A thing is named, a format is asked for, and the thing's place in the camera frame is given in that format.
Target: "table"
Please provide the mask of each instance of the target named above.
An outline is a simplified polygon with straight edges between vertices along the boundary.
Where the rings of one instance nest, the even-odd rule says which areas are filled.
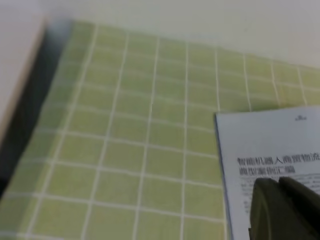
[[[319,104],[319,90],[317,69],[77,22],[0,239],[226,240],[214,112]]]

